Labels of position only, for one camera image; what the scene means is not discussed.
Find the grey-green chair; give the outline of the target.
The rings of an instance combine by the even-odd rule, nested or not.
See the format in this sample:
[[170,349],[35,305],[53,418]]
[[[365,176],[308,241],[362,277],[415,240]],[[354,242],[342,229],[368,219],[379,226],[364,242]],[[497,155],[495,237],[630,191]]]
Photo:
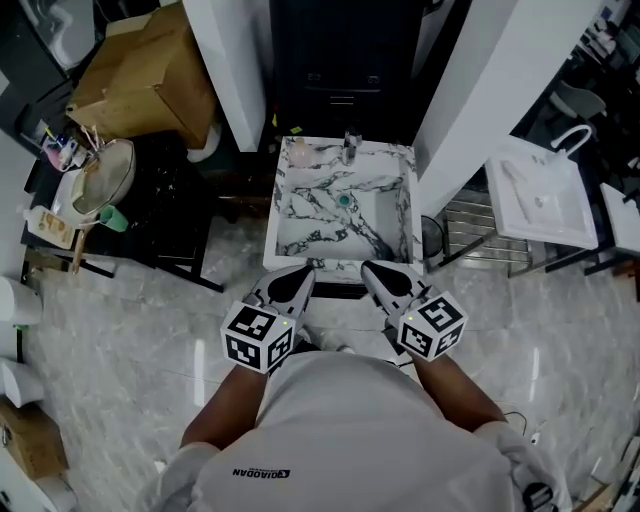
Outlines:
[[572,87],[564,81],[557,84],[549,96],[550,104],[571,119],[589,120],[597,114],[606,113],[606,103],[593,91]]

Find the green plastic cup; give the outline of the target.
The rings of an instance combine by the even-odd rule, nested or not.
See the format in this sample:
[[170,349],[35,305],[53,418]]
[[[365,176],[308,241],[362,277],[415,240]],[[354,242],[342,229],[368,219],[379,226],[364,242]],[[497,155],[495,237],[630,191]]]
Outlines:
[[129,223],[126,217],[114,206],[105,206],[98,217],[99,224],[117,233],[123,233],[128,229]]

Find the person's left forearm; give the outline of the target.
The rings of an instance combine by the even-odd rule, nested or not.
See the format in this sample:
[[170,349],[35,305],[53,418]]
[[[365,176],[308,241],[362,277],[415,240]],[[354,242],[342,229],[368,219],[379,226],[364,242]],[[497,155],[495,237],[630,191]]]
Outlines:
[[181,447],[210,444],[223,450],[255,427],[268,376],[236,365],[187,426]]

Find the white table with black frame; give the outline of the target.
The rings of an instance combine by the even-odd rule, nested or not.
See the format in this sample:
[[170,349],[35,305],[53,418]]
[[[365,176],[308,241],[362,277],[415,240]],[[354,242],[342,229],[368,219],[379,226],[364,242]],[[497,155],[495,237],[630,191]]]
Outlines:
[[602,263],[612,268],[616,277],[640,275],[640,189],[624,194],[602,183],[603,196],[610,235],[607,236]]

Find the white ceramic sink basin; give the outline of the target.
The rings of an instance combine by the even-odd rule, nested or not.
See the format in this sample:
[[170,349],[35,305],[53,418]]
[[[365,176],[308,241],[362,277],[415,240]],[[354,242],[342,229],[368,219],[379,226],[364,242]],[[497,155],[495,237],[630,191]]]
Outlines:
[[509,136],[484,167],[499,234],[587,250],[598,246],[579,168],[564,153]]

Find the cream pump soap bottle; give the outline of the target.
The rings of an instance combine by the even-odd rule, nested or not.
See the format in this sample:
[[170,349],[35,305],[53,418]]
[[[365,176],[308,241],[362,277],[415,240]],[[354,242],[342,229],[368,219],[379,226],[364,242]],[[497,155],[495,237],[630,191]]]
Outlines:
[[76,229],[49,209],[38,205],[23,209],[22,216],[32,235],[64,250],[72,247]]

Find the white plastic bucket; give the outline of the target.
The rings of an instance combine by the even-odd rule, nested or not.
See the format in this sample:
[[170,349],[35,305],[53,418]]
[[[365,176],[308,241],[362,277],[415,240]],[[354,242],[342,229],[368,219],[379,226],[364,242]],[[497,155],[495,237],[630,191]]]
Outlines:
[[209,158],[217,150],[223,130],[221,122],[213,123],[209,128],[205,145],[201,149],[188,149],[187,159],[192,163],[198,163]]

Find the white rounded trash can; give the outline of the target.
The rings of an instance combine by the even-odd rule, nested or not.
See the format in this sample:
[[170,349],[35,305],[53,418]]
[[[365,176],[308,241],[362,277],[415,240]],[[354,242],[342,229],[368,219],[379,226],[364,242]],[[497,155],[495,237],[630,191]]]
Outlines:
[[17,326],[36,325],[42,313],[42,299],[36,291],[0,276],[0,321]]

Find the black mesh waste bin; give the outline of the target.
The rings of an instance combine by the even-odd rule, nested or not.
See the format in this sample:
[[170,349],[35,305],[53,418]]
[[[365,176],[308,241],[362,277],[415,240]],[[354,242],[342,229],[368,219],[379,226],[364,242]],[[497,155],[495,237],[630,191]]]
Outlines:
[[444,249],[444,230],[433,218],[421,217],[423,253],[426,259],[438,257]]

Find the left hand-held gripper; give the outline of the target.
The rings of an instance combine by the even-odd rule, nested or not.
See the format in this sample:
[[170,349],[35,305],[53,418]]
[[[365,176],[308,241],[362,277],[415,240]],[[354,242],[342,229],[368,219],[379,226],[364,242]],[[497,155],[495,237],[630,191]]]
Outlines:
[[315,286],[311,265],[280,268],[260,278],[230,307],[220,329],[224,356],[247,369],[267,374],[296,345],[299,318]]

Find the white marble sink countertop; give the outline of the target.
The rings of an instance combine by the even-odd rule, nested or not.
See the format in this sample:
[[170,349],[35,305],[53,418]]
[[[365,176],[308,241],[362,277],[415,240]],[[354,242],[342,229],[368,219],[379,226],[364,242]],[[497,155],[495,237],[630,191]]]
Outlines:
[[[290,165],[296,138],[315,149],[310,168]],[[310,264],[320,283],[357,284],[368,260],[424,270],[419,192],[412,148],[363,141],[355,161],[341,160],[343,140],[285,137],[276,168],[263,265],[269,271]],[[350,193],[349,209],[336,196]]]

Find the white curved faucet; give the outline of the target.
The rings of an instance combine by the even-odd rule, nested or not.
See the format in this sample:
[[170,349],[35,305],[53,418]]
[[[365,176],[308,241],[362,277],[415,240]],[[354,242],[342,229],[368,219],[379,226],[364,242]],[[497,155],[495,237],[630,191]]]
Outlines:
[[[569,149],[562,149],[561,145],[564,143],[564,141],[570,138],[571,136],[575,135],[576,133],[582,133],[583,134],[582,138]],[[572,155],[578,149],[580,149],[591,138],[592,133],[593,133],[593,130],[589,125],[587,124],[576,125],[570,128],[569,130],[567,130],[566,132],[564,132],[562,135],[560,135],[556,139],[552,140],[550,145],[553,149],[557,149],[557,152],[555,153],[557,157],[568,158],[570,155]]]

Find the pink bottle with tan cap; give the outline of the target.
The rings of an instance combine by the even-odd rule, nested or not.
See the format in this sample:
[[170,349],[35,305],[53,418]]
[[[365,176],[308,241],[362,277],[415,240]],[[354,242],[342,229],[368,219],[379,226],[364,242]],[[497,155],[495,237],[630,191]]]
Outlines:
[[316,152],[303,138],[296,138],[289,152],[289,162],[295,168],[310,168],[315,163]]

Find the flat brown cardboard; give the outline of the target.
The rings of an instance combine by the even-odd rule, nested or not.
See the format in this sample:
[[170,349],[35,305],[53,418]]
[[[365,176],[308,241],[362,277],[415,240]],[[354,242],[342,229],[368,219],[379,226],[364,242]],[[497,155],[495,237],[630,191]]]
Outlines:
[[32,481],[69,469],[58,425],[35,403],[17,408],[0,397],[0,448]]

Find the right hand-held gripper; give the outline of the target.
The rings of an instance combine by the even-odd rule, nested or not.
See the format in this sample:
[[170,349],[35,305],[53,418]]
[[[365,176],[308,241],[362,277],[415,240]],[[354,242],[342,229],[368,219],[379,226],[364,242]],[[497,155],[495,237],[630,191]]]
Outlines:
[[390,324],[384,330],[398,354],[406,351],[433,361],[461,340],[468,315],[449,292],[428,297],[404,311],[408,298],[419,297],[430,289],[414,269],[389,261],[368,260],[361,265],[361,278],[388,319],[398,320],[396,326]]

